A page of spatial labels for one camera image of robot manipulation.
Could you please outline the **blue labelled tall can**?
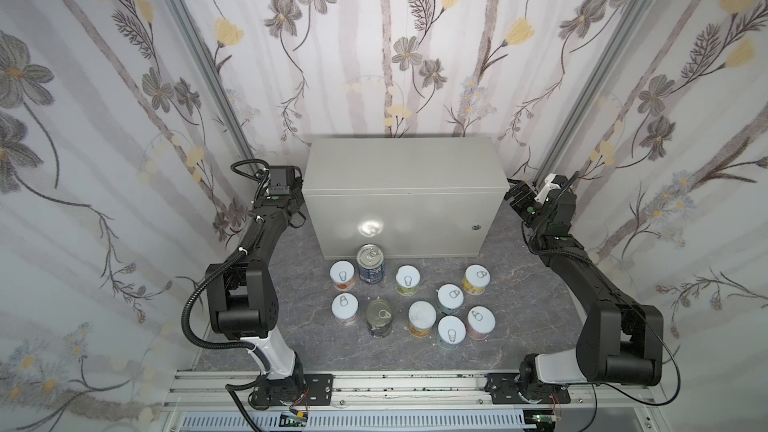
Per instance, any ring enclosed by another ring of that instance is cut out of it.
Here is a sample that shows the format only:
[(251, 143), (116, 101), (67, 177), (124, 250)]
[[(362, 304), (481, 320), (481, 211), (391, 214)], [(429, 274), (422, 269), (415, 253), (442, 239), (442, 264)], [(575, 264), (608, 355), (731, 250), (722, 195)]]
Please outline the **blue labelled tall can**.
[(376, 284), (383, 280), (385, 274), (384, 253), (378, 245), (363, 245), (357, 252), (356, 262), (362, 281)]

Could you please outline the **white lid yellow-orange can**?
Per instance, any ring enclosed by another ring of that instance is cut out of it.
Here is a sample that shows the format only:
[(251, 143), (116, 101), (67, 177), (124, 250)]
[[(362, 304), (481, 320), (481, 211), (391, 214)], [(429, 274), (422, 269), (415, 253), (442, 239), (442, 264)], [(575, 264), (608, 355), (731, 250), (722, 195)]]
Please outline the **white lid yellow-orange can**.
[(416, 301), (408, 310), (408, 330), (415, 337), (427, 337), (437, 319), (435, 307), (427, 301)]

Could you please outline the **dark labelled tall can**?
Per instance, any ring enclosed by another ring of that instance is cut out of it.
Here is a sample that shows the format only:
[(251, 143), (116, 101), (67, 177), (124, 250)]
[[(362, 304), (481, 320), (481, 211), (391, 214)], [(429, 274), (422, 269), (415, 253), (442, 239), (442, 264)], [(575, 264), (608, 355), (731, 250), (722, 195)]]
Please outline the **dark labelled tall can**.
[(365, 311), (368, 332), (376, 338), (384, 338), (392, 331), (393, 310), (390, 303), (382, 298), (369, 302)]

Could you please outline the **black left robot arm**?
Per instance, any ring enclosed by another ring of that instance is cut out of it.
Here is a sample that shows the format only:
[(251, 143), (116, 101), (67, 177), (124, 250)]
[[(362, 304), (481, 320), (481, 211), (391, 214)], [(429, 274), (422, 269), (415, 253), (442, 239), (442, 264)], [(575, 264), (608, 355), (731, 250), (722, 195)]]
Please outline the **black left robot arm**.
[(265, 384), (255, 388), (255, 395), (265, 406), (268, 400), (295, 402), (307, 389), (300, 359), (277, 328), (279, 303), (269, 272), (277, 242), (293, 217), (302, 214), (304, 199), (298, 167), (264, 161), (260, 165), (262, 170), (253, 176), (259, 185), (248, 212), (250, 222), (240, 244), (225, 262), (211, 264), (205, 273), (210, 327), (226, 340), (201, 340), (200, 346), (245, 349), (259, 361)]

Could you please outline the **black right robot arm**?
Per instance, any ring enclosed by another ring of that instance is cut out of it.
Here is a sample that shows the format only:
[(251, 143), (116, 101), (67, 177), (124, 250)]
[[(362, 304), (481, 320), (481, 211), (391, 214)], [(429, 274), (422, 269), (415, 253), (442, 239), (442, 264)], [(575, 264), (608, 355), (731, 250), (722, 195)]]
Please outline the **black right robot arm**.
[(521, 219), (529, 252), (565, 282), (586, 313), (574, 348), (524, 358), (515, 379), (518, 394), (537, 401), (571, 384), (657, 385), (663, 316), (614, 285), (572, 235), (571, 179), (552, 175), (539, 191), (522, 180), (509, 184), (505, 199)]

